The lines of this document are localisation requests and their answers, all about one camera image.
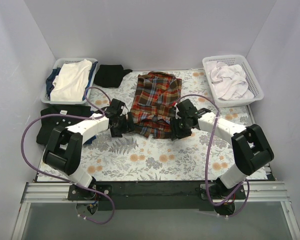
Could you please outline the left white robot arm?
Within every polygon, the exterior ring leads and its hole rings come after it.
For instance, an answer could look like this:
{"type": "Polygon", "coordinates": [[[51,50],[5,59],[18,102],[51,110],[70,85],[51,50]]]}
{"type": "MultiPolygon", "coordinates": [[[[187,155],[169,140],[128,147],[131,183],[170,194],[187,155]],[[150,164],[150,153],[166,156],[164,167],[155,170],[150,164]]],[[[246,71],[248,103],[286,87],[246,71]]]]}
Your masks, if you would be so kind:
{"type": "Polygon", "coordinates": [[[133,115],[123,114],[125,104],[113,99],[104,111],[94,112],[89,119],[67,127],[55,127],[47,142],[43,162],[80,185],[79,194],[85,200],[96,196],[96,180],[81,167],[83,144],[98,133],[110,130],[113,138],[135,130],[133,115]]]}

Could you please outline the red plaid long sleeve shirt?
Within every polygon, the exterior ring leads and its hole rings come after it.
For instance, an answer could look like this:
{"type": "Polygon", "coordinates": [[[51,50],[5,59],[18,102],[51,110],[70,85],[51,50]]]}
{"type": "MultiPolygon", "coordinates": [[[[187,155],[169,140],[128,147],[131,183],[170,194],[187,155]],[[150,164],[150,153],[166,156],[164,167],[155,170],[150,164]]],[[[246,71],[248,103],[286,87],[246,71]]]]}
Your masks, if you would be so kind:
{"type": "Polygon", "coordinates": [[[170,119],[176,116],[175,102],[181,97],[182,79],[173,74],[150,71],[138,75],[130,112],[134,131],[148,138],[169,139],[170,119]]]}

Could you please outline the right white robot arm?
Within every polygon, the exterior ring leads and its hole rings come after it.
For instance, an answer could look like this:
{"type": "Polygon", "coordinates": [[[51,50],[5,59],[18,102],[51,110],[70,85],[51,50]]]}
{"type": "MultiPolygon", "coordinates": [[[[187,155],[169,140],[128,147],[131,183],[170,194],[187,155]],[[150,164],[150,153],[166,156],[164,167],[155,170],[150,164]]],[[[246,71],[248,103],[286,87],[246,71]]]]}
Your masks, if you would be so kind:
{"type": "Polygon", "coordinates": [[[193,129],[209,132],[226,141],[232,147],[234,164],[214,184],[205,183],[204,193],[211,200],[219,197],[228,200],[246,178],[274,159],[274,152],[257,124],[245,126],[233,123],[209,109],[197,109],[189,99],[175,105],[177,117],[170,119],[171,139],[183,139],[193,129]]]}

